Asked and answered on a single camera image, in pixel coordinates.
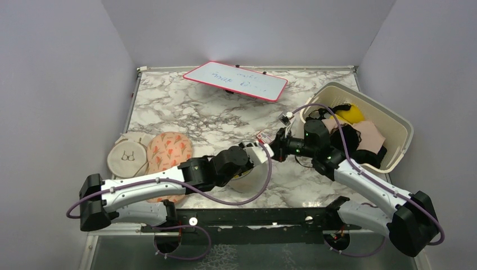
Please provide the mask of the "white mesh laundry bag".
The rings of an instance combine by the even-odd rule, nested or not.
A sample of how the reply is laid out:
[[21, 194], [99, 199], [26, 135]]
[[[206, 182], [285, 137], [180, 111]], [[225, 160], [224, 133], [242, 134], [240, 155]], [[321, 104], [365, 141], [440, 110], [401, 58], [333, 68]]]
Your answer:
[[262, 189], [267, 175], [268, 165], [264, 163], [243, 173], [241, 176], [234, 177], [229, 181], [228, 187], [242, 194], [256, 194]]

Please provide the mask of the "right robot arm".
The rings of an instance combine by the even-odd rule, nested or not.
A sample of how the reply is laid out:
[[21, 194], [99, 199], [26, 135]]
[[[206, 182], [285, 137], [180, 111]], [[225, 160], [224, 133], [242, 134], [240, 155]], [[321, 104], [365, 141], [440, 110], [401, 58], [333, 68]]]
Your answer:
[[289, 155], [310, 158], [319, 174], [345, 185], [375, 204], [366, 208], [348, 199], [331, 205], [325, 223], [333, 229], [344, 224], [360, 226], [390, 240], [404, 255], [416, 257], [439, 234], [439, 222], [433, 202], [426, 193], [410, 193], [371, 174], [354, 160], [348, 160], [343, 148], [336, 148], [328, 129], [320, 120], [304, 124], [304, 138], [295, 138], [280, 128], [271, 143], [273, 158], [283, 162]]

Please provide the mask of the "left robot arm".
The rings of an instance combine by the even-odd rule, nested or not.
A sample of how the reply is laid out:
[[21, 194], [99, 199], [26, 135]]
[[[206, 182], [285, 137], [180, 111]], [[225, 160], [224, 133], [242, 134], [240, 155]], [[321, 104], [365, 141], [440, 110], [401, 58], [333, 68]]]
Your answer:
[[177, 223], [173, 203], [143, 203], [163, 196], [206, 193], [226, 186], [234, 177], [267, 163], [267, 144], [240, 144], [215, 156], [192, 157], [162, 172], [128, 179], [102, 179], [91, 174], [79, 192], [80, 230], [98, 231], [116, 222], [144, 223], [172, 230]]

